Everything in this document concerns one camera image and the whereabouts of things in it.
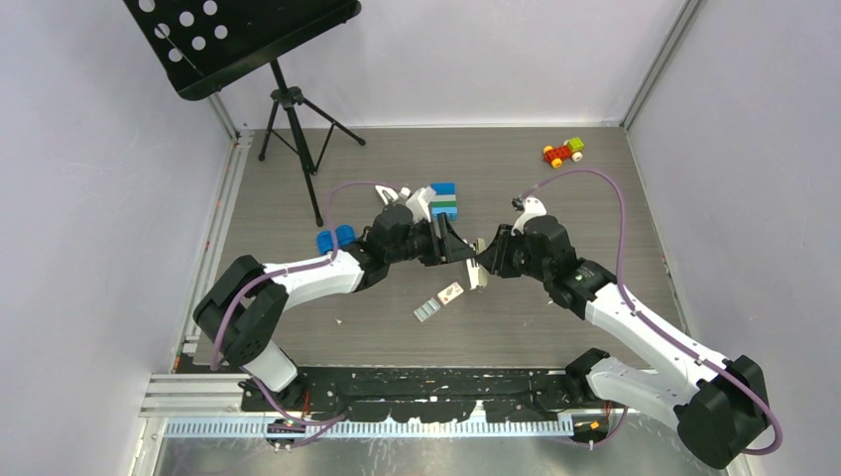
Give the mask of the beige white stapler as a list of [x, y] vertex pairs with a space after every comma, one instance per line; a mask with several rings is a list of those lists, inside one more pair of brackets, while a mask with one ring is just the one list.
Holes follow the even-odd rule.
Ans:
[[[471, 249], [476, 255], [479, 255], [486, 249], [486, 242], [483, 238], [477, 238], [470, 244]], [[473, 257], [466, 261], [469, 290], [476, 291], [484, 289], [488, 282], [487, 271], [478, 263], [477, 258]]]

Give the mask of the white staple box sleeve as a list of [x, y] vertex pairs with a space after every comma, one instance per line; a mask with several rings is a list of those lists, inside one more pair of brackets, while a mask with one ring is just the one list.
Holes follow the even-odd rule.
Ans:
[[459, 283], [455, 282], [440, 291], [437, 294], [437, 299], [441, 304], [448, 305], [451, 301], [460, 297], [462, 294], [463, 287]]

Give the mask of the staple tray with staples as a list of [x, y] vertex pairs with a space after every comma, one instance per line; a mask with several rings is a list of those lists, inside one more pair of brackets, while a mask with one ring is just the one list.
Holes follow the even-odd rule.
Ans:
[[414, 310], [414, 316], [419, 322], [425, 322], [440, 310], [440, 302], [435, 297], [431, 297]]

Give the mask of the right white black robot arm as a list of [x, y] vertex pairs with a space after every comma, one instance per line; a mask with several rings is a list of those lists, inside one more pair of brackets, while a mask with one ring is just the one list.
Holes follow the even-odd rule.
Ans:
[[580, 407], [613, 401], [676, 431], [701, 462], [726, 468], [772, 425], [765, 376], [746, 355], [731, 360], [694, 341], [577, 256], [553, 216], [502, 225], [477, 256], [490, 274], [539, 281], [562, 308], [612, 334], [653, 368], [643, 372], [591, 349], [569, 364], [566, 393]]

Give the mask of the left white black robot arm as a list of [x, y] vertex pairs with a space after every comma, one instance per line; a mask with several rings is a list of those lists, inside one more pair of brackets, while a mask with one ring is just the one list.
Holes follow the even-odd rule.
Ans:
[[261, 381], [268, 400], [290, 411], [302, 402], [304, 385], [294, 361], [272, 340], [285, 311], [365, 291], [397, 263], [432, 267], [475, 255], [446, 215], [416, 218], [404, 205], [388, 205], [361, 237], [330, 254], [282, 265], [264, 265], [251, 255], [237, 258], [195, 307], [192, 319], [213, 340], [217, 357]]

